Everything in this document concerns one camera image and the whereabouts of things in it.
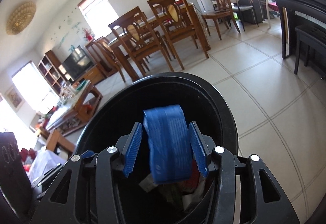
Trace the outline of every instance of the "piano bench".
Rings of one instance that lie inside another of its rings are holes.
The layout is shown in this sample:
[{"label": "piano bench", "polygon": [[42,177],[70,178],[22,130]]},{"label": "piano bench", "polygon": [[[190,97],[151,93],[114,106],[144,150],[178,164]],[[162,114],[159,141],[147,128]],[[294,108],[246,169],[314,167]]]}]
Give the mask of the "piano bench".
[{"label": "piano bench", "polygon": [[295,58],[294,74],[298,74],[300,58],[300,41],[308,45],[308,50],[304,65],[308,65],[310,47],[318,51],[321,55],[326,56],[326,29],[311,25],[299,25],[295,28],[297,32],[297,49]]}]

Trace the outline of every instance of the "blue gripper pad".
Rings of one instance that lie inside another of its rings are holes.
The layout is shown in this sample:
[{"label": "blue gripper pad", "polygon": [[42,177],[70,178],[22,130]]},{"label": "blue gripper pad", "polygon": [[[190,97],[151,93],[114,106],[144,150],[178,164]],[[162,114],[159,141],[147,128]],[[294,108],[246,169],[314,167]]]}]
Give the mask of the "blue gripper pad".
[{"label": "blue gripper pad", "polygon": [[141,145],[141,138],[142,138],[141,123],[138,123],[136,128],[132,130],[131,134],[129,135],[129,138],[131,138],[131,140],[130,141],[129,141],[129,139],[127,140],[127,143],[129,143],[129,146],[124,155],[123,174],[125,177],[128,177],[129,174],[134,169],[139,146]]},{"label": "blue gripper pad", "polygon": [[190,137],[191,148],[192,148],[192,151],[195,156],[198,170],[200,173],[203,174],[204,177],[207,177],[208,168],[207,168],[207,163],[206,163],[206,154],[204,152],[202,143],[198,137],[198,133],[197,133],[193,123],[189,124],[188,133],[189,133],[189,137]]},{"label": "blue gripper pad", "polygon": [[149,165],[156,184],[187,180],[192,171],[192,151],[187,123],[180,105],[144,111],[148,134]]}]

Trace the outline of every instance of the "black piano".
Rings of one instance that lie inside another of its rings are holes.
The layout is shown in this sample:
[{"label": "black piano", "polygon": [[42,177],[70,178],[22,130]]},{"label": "black piano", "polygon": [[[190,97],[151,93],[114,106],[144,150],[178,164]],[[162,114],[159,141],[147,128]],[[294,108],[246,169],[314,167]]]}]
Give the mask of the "black piano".
[{"label": "black piano", "polygon": [[[295,54],[296,50],[296,31],[295,27],[302,24],[309,24],[315,27],[326,28],[326,0],[276,0],[279,7],[282,42],[283,42],[283,59]],[[287,20],[289,26],[289,51],[286,52],[286,26],[285,13],[286,8]],[[306,54],[307,46],[301,43],[301,52]],[[309,66],[318,71],[321,75],[326,74],[326,58],[318,52],[309,53]]]}]

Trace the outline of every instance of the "framed artwork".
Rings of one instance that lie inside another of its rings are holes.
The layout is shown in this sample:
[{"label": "framed artwork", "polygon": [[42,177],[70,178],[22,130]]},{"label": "framed artwork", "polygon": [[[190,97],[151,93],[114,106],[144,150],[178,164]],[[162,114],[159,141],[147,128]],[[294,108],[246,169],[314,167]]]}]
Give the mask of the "framed artwork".
[{"label": "framed artwork", "polygon": [[17,111],[25,102],[15,85],[11,86],[6,92],[6,98],[8,103],[13,106],[15,111]]}]

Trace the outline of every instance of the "gold ceiling lamp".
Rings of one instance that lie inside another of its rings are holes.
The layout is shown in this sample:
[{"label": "gold ceiling lamp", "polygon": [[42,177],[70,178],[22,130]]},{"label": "gold ceiling lamp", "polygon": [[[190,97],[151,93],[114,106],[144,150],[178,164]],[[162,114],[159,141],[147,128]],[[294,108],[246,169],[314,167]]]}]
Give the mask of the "gold ceiling lamp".
[{"label": "gold ceiling lamp", "polygon": [[32,21],[36,12],[36,5],[33,2],[27,2],[16,8],[10,15],[6,32],[8,35],[17,35],[23,31]]}]

